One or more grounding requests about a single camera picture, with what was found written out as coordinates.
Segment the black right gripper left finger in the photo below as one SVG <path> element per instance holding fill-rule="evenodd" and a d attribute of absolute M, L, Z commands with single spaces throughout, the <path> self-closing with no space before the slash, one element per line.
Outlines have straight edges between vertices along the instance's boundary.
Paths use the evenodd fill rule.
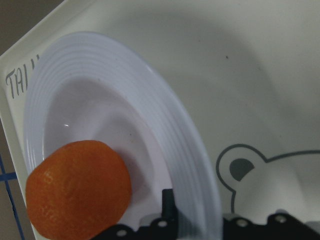
<path fill-rule="evenodd" d="M 113 225 L 94 237 L 95 240 L 176 240 L 178 209 L 171 188 L 162 190 L 161 215 L 137 230 L 125 224 Z"/>

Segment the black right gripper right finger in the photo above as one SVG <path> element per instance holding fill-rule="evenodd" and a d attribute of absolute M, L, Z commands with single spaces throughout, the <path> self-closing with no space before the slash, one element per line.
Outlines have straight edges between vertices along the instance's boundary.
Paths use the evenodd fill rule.
<path fill-rule="evenodd" d="M 223 217 L 224 240 L 318 240 L 320 233 L 288 213 L 274 213 L 265 224 L 239 215 Z"/>

